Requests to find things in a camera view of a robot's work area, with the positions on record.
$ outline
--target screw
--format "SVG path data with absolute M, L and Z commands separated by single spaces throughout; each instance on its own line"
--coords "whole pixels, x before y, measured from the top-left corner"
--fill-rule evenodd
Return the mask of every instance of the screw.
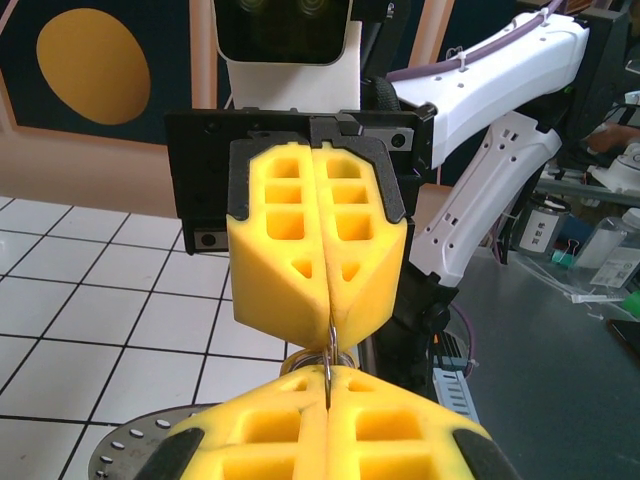
M 213 135 L 214 133 L 216 133 L 218 130 L 220 130 L 220 125 L 218 125 L 215 122 L 209 122 L 205 125 L 204 127 L 204 131 L 206 133 L 208 133 L 209 135 Z
M 210 233 L 207 233 L 202 236 L 201 241 L 205 247 L 213 247 L 216 244 L 216 237 Z
M 396 148 L 402 147 L 405 144 L 405 142 L 406 142 L 406 139 L 404 138 L 404 135 L 402 135 L 401 133 L 394 135 L 393 138 L 391 139 L 391 145 L 393 145 Z

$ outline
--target metal perforated disc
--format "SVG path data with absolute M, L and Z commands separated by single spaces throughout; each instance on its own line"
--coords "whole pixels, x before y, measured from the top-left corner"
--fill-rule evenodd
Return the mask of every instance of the metal perforated disc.
M 89 480 L 133 480 L 169 429 L 215 404 L 189 405 L 149 413 L 109 433 L 89 460 Z

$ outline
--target black grout line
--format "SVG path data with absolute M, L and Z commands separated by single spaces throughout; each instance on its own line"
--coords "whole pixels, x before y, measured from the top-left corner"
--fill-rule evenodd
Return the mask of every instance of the black grout line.
M 115 347 L 115 348 L 125 347 L 125 345 L 120 343 L 94 342 L 91 340 L 76 340 L 76 339 L 57 338 L 57 337 L 40 338 L 35 335 L 20 335 L 15 333 L 0 333 L 0 338 L 2 337 L 17 338 L 17 339 L 24 339 L 24 340 L 41 340 L 43 342 L 72 343 L 76 345 L 92 345 L 95 347 Z M 172 349 L 172 348 L 148 347 L 144 345 L 126 345 L 126 348 L 130 348 L 132 350 L 146 350 L 149 352 L 179 353 L 182 355 L 197 355 L 197 356 L 207 356 L 207 357 L 214 357 L 214 358 L 231 358 L 235 360 L 255 360 L 258 362 L 282 363 L 282 360 L 279 360 L 277 358 L 250 357 L 247 355 L 229 355 L 226 353 L 208 353 L 206 350 L 203 352 L 197 352 L 193 350 L 178 350 L 178 349 Z
M 224 294 L 224 289 L 227 286 L 227 282 L 229 281 L 229 273 L 231 272 L 231 268 L 227 269 L 227 274 L 224 277 L 224 282 L 222 282 L 222 290 L 220 292 L 220 297 Z M 220 314 L 220 307 L 222 306 L 222 301 L 218 302 L 218 306 L 216 308 L 216 314 L 213 317 L 213 325 L 211 325 L 211 333 L 209 333 L 209 339 L 207 340 L 207 349 L 205 352 L 209 352 L 209 348 L 211 348 L 211 342 L 213 341 L 213 333 L 216 329 L 216 324 L 218 323 L 218 315 Z M 196 381 L 196 387 L 193 391 L 193 398 L 191 399 L 191 403 L 196 403 L 196 398 L 198 398 L 198 392 L 200 390 L 200 384 L 202 383 L 202 376 L 204 375 L 204 368 L 207 365 L 207 355 L 202 359 L 202 365 L 200 366 L 200 372 L 198 373 L 198 380 Z
M 69 208 L 69 210 L 67 210 L 67 212 L 60 218 L 60 220 L 58 220 L 58 222 L 56 222 L 56 224 L 51 227 L 51 229 L 47 232 L 49 233 L 53 228 L 55 228 L 55 226 L 60 223 L 60 221 L 62 221 L 62 219 L 73 209 L 73 207 Z M 38 339 L 36 340 L 36 342 L 33 344 L 33 346 L 31 347 L 31 349 L 29 350 L 29 352 L 27 353 L 27 355 L 22 359 L 22 362 L 20 362 L 20 365 L 18 365 L 18 367 L 14 370 L 13 374 L 11 375 L 11 377 L 9 378 L 9 380 L 7 380 L 7 382 L 4 384 L 4 386 L 2 387 L 2 390 L 0 390 L 0 396 L 4 393 L 4 391 L 6 390 L 6 388 L 9 386 L 9 384 L 11 383 L 11 381 L 15 378 L 15 376 L 17 375 L 17 373 L 20 371 L 20 369 L 22 368 L 22 366 L 26 363 L 27 359 L 31 356 L 31 354 L 33 353 L 33 351 L 36 349 L 36 347 L 38 346 L 38 344 L 44 339 L 44 336 L 47 334 L 47 332 L 49 331 L 49 329 L 51 328 L 51 326 L 54 324 L 54 322 L 56 321 L 56 319 L 58 318 L 58 316 L 60 315 L 60 313 L 64 310 L 64 308 L 67 306 L 67 304 L 69 303 L 69 301 L 71 301 L 71 298 L 73 298 L 73 296 L 75 295 L 75 293 L 78 291 L 78 289 L 80 288 L 80 284 L 82 283 L 82 281 L 89 275 L 89 272 L 91 272 L 91 270 L 93 269 L 93 267 L 96 265 L 96 263 L 98 263 L 98 261 L 100 260 L 100 258 L 102 257 L 102 255 L 104 254 L 104 252 L 107 250 L 107 248 L 109 247 L 109 243 L 111 242 L 111 240 L 113 240 L 115 238 L 115 236 L 118 234 L 118 232 L 120 231 L 120 229 L 122 228 L 122 226 L 125 224 L 125 222 L 127 221 L 127 219 L 131 216 L 131 214 L 128 214 L 123 220 L 122 223 L 120 224 L 120 226 L 116 229 L 115 233 L 113 234 L 113 236 L 111 237 L 111 239 L 109 240 L 108 243 L 106 243 L 104 245 L 104 247 L 102 248 L 102 250 L 100 251 L 100 253 L 98 254 L 98 256 L 95 258 L 95 260 L 93 261 L 93 263 L 91 264 L 91 266 L 87 269 L 87 271 L 85 272 L 85 274 L 83 275 L 82 279 L 80 280 L 80 282 L 76 285 L 76 287 L 74 288 L 73 292 L 71 292 L 71 294 L 67 297 L 67 299 L 65 300 L 65 302 L 62 304 L 62 306 L 60 307 L 60 309 L 58 310 L 58 312 L 54 315 L 53 319 L 51 320 L 51 322 L 49 322 L 49 324 L 47 325 L 47 327 L 44 329 L 44 331 L 40 334 L 40 336 L 38 337 Z M 87 431 L 87 425 L 88 423 L 85 423 L 84 426 L 82 427 L 82 431 L 80 432 L 80 435 L 78 436 L 78 440 L 76 441 L 75 447 L 74 447 L 74 451 L 72 452 L 72 456 L 73 453 L 75 453 L 75 450 L 77 449 L 80 441 L 82 440 L 82 437 L 84 436 L 84 433 Z M 68 465 L 71 463 L 71 457 L 69 457 L 67 459 L 67 463 L 65 464 L 65 468 L 60 476 L 60 478 L 62 479 L 62 475 L 64 475 L 64 473 L 66 472 Z
M 93 239 L 90 239 L 90 238 L 66 237 L 64 235 L 52 235 L 50 233 L 44 233 L 43 234 L 43 233 L 33 233 L 33 232 L 21 232 L 20 230 L 10 230 L 10 229 L 7 229 L 7 228 L 0 228 L 0 232 L 18 233 L 20 235 L 32 235 L 32 236 L 36 236 L 36 237 L 42 236 L 42 237 L 47 237 L 47 238 L 57 238 L 59 240 L 75 240 L 75 241 L 78 241 L 78 242 L 101 243 L 103 245 L 106 245 L 107 243 L 109 243 L 111 245 L 118 245 L 118 246 L 121 246 L 121 247 L 146 248 L 148 250 L 159 250 L 161 252 L 184 253 L 185 255 L 187 254 L 187 252 L 185 252 L 185 251 L 175 250 L 173 248 L 151 247 L 151 246 L 148 246 L 148 245 L 133 245 L 131 243 L 114 242 L 114 241 L 109 241 L 109 240 L 93 240 Z M 223 255 L 222 253 L 216 253 L 216 252 L 203 252 L 203 255 L 204 254 L 209 255 L 209 256 L 213 256 L 213 257 L 218 257 L 218 258 L 229 258 L 228 255 Z
M 178 241 L 178 235 L 176 235 L 175 240 L 173 241 L 173 244 L 171 245 L 172 247 L 175 246 L 176 242 Z M 142 304 L 142 308 L 140 309 L 140 312 L 138 313 L 138 316 L 136 317 L 136 320 L 133 322 L 133 326 L 131 327 L 131 330 L 129 331 L 129 335 L 127 335 L 127 339 L 124 342 L 124 345 L 122 345 L 120 347 L 120 352 L 118 353 L 118 357 L 116 358 L 115 363 L 113 364 L 113 367 L 111 368 L 111 371 L 109 372 L 109 375 L 107 376 L 107 380 L 104 384 L 104 386 L 102 387 L 102 390 L 100 391 L 100 394 L 98 395 L 98 398 L 96 399 L 96 402 L 93 405 L 93 408 L 91 409 L 91 412 L 89 413 L 89 418 L 87 419 L 88 422 L 91 422 L 91 420 L 93 419 L 93 416 L 95 415 L 96 411 L 98 410 L 98 405 L 100 405 L 100 402 L 102 401 L 102 398 L 104 397 L 105 393 L 107 392 L 107 388 L 109 387 L 109 382 L 111 382 L 111 379 L 113 378 L 118 365 L 120 364 L 120 360 L 122 359 L 122 357 L 124 356 L 124 352 L 127 350 L 127 346 L 129 344 L 129 342 L 131 341 L 131 338 L 133 337 L 133 333 L 136 330 L 136 327 L 138 326 L 138 322 L 140 321 L 140 318 L 142 318 L 142 315 L 145 311 L 145 309 L 147 308 L 147 305 L 149 303 L 149 300 L 151 299 L 151 294 L 153 289 L 155 288 L 155 286 L 158 284 L 158 281 L 160 280 L 160 277 L 162 276 L 162 272 L 164 271 L 164 268 L 166 267 L 167 263 L 169 262 L 169 257 L 171 257 L 171 252 L 167 252 L 167 256 L 164 259 L 164 262 L 162 263 L 162 266 L 160 267 L 160 271 L 158 272 L 158 275 L 156 276 L 156 279 L 153 282 L 153 285 L 151 286 L 151 291 L 147 293 L 147 298 L 145 299 L 144 303 Z M 67 458 L 67 461 L 64 464 L 64 467 L 62 468 L 62 472 L 60 473 L 60 476 L 58 477 L 58 480 L 63 480 L 64 475 L 67 473 L 67 470 L 69 469 L 69 465 L 71 465 L 71 461 L 73 460 L 74 455 L 76 454 L 76 451 L 78 450 L 78 447 L 80 446 L 80 442 L 82 442 L 82 438 L 84 437 L 84 434 L 87 431 L 87 425 L 85 425 L 82 428 L 82 431 L 80 432 L 80 436 L 78 437 L 78 439 L 76 440 L 75 445 L 73 446 L 73 448 L 71 449 L 71 453 L 69 454 L 69 458 Z
M 86 420 L 69 420 L 67 418 L 25 417 L 23 415 L 0 415 L 0 420 L 22 420 L 42 423 L 67 423 L 71 425 L 86 425 L 94 427 L 119 427 L 117 422 L 87 422 Z
M 26 277 L 24 275 L 7 275 L 7 278 L 17 278 L 19 280 L 35 280 L 38 282 L 49 282 L 49 283 L 62 283 L 64 285 L 83 285 L 85 287 L 96 287 L 96 288 L 111 288 L 114 290 L 125 290 L 127 292 L 141 292 L 141 293 L 159 293 L 162 295 L 173 295 L 175 297 L 187 297 L 187 298 L 198 298 L 198 299 L 206 299 L 206 300 L 224 300 L 226 302 L 233 302 L 230 298 L 216 298 L 216 297 L 206 297 L 204 295 L 190 295 L 188 293 L 177 293 L 177 292 L 163 292 L 160 290 L 144 290 L 142 288 L 131 288 L 131 287 L 115 287 L 112 285 L 99 285 L 97 283 L 86 283 L 86 282 L 71 282 L 69 280 L 52 280 L 50 278 L 37 278 L 37 277 Z
M 62 221 L 62 219 L 63 219 L 64 217 L 66 217 L 66 216 L 67 216 L 67 214 L 68 214 L 72 209 L 73 209 L 73 207 L 69 207 L 69 210 L 67 210 L 66 212 L 64 212 L 64 213 L 62 214 L 62 216 L 58 219 L 58 221 L 57 221 L 57 222 L 55 222 L 55 223 L 51 226 L 51 228 L 45 232 L 45 234 L 44 234 L 44 235 L 39 235 L 39 236 L 40 236 L 40 238 L 36 241 L 36 243 L 34 243 L 34 244 L 31 246 L 31 248 L 30 248 L 29 250 L 27 250 L 27 252 L 26 252 L 22 257 L 20 257 L 20 260 L 18 260 L 16 263 L 14 263 L 14 264 L 13 264 L 13 267 L 11 267 L 9 270 L 7 270 L 7 272 L 5 273 L 5 276 L 9 276 L 9 274 L 10 274 L 13 270 L 15 270 L 15 268 L 16 268 L 18 265 L 20 265 L 20 263 L 22 262 L 22 260 L 24 260 L 24 259 L 27 257 L 27 255 L 29 255 L 31 252 L 33 252 L 33 250 L 34 250 L 34 249 L 35 249 L 35 248 L 40 244 L 40 242 L 42 242 L 42 240 L 43 240 L 43 239 L 44 239 L 44 237 L 47 235 L 47 233 L 49 233 L 51 230 L 53 230 L 54 228 L 56 228 L 56 226 L 57 226 L 57 225 Z
M 66 217 L 66 216 L 67 216 L 67 214 L 68 214 L 72 209 L 73 209 L 73 207 L 69 207 L 69 210 L 67 210 L 67 211 L 66 211 L 66 212 L 65 212 L 65 213 L 64 213 L 64 214 L 63 214 L 63 215 L 58 219 L 58 221 L 57 221 L 57 222 L 55 222 L 55 223 L 51 226 L 51 228 L 48 230 L 48 232 L 50 232 L 51 230 L 53 230 L 53 229 L 56 227 L 56 225 L 58 225 L 58 224 L 62 221 L 62 219 L 63 219 L 64 217 Z M 44 236 L 40 237 L 40 239 L 38 239 L 38 241 L 37 241 L 36 243 L 34 243 L 34 244 L 33 244 L 33 246 L 32 246 L 29 250 L 27 250 L 27 253 L 25 253 L 25 254 L 20 258 L 20 260 L 18 260 L 18 261 L 13 265 L 13 267 L 11 267 L 11 268 L 7 271 L 7 275 L 8 275 L 8 274 L 10 274 L 10 273 L 13 271 L 13 269 L 14 269 L 14 268 L 16 268 L 16 267 L 20 264 L 20 262 L 22 262 L 22 260 L 24 260 L 24 259 L 27 257 L 27 255 L 29 255 L 29 254 L 30 254 L 30 253 L 31 253 L 31 252 L 32 252 L 32 251 L 33 251 L 33 250 L 38 246 L 38 244 L 42 241 L 42 239 L 43 239 L 43 238 L 44 238 Z M 69 297 L 67 298 L 67 300 L 66 300 L 66 301 L 65 301 L 65 303 L 64 303 L 65 305 L 66 305 L 66 303 L 69 301 L 69 298 L 71 298 L 71 296 L 72 296 L 72 295 L 73 295 L 73 293 L 72 293 L 71 295 L 69 295 Z M 59 314 L 59 313 L 60 313 L 60 311 L 58 311 L 58 313 L 56 313 L 56 316 L 54 317 L 54 320 L 55 320 L 55 318 L 58 316 L 58 314 Z M 7 381 L 4 383 L 4 385 L 2 386 L 2 388 L 0 388 L 0 396 L 2 396 L 2 394 L 3 394 L 3 393 L 4 393 L 4 391 L 7 389 L 7 387 L 8 387 L 8 386 L 9 386 L 9 384 L 11 383 L 11 381 L 16 377 L 16 375 L 18 374 L 18 372 L 20 371 L 20 369 L 22 368 L 22 366 L 27 362 L 27 359 L 31 356 L 31 354 L 33 353 L 33 351 L 36 349 L 36 347 L 38 346 L 38 343 L 39 343 L 39 342 L 40 342 L 40 340 L 39 340 L 39 339 L 35 341 L 35 343 L 31 346 L 31 348 L 30 348 L 30 349 L 29 349 L 29 351 L 26 353 L 26 355 L 24 356 L 24 358 L 20 361 L 20 363 L 18 364 L 18 366 L 14 369 L 13 373 L 11 374 L 11 376 L 9 376 L 9 378 L 8 378 L 8 379 L 7 379 Z
M 15 198 L 12 198 L 11 200 L 9 200 L 9 201 L 7 202 L 7 204 L 6 204 L 6 205 L 3 205 L 2 207 L 0 207 L 0 212 L 1 212 L 2 210 L 4 210 L 5 208 L 7 208 L 9 205 L 11 205 L 13 202 L 15 202 L 15 200 L 16 200 Z

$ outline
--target black mounting plate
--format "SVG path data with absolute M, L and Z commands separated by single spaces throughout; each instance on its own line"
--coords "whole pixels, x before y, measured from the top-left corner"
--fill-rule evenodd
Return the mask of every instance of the black mounting plate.
M 412 112 L 344 111 L 314 115 L 296 111 L 183 110 L 165 116 L 167 148 L 178 217 L 187 253 L 224 251 L 232 142 L 274 132 L 315 143 L 312 123 L 325 118 L 340 134 L 383 140 L 398 180 L 405 211 L 415 212 L 422 173 L 431 164 L 433 115 Z

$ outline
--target yellow circle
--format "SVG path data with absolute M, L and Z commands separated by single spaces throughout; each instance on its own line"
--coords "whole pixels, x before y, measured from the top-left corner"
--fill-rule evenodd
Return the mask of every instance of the yellow circle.
M 142 48 L 107 13 L 92 8 L 61 13 L 40 32 L 36 52 L 51 90 L 89 120 L 119 125 L 147 106 L 151 75 Z

